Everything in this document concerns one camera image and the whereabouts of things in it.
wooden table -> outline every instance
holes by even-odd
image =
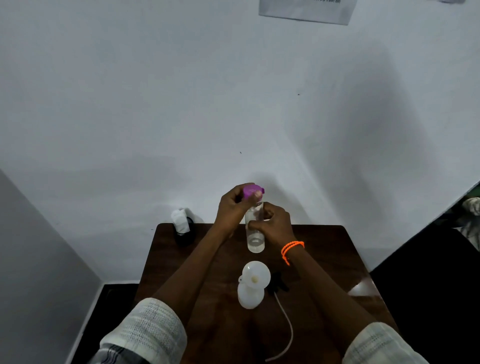
[[[135,301],[151,295],[188,257],[211,224],[196,224],[194,245],[179,248],[171,224],[155,231]],[[307,251],[345,291],[370,278],[346,230],[342,226],[294,225],[294,233]],[[247,249],[245,225],[219,249],[186,327],[188,346],[182,363],[264,363],[279,354],[290,340],[290,328],[275,297],[265,292],[253,310],[242,308],[237,299],[238,278],[246,263],[264,262],[272,273],[280,271],[290,288],[278,298],[293,326],[293,343],[275,363],[340,363],[340,354],[324,329],[300,278],[280,253],[269,244],[259,254]],[[378,320],[396,328],[379,296],[355,297]]]

braided thread bracelet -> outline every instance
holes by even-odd
[[[282,258],[283,260],[285,260],[285,263],[289,266],[290,263],[288,262],[287,260],[287,257],[285,256],[285,254],[287,253],[287,251],[289,251],[289,249],[293,248],[294,246],[296,245],[301,245],[303,246],[303,248],[305,249],[305,243],[304,242],[289,242],[288,244],[285,244],[285,246],[282,248],[282,250],[280,251],[280,253],[282,254]]]

paper sign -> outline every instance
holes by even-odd
[[[259,15],[348,25],[357,0],[260,0]]]

white wall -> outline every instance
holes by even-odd
[[[100,279],[0,170],[0,357],[63,364]]]
[[[372,269],[480,180],[480,3],[0,0],[0,168],[104,280],[240,182]]]

person's right hand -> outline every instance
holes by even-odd
[[[289,242],[296,241],[290,214],[283,208],[264,202],[264,219],[270,219],[270,221],[252,220],[248,223],[248,229],[260,231],[270,243],[279,249]]]

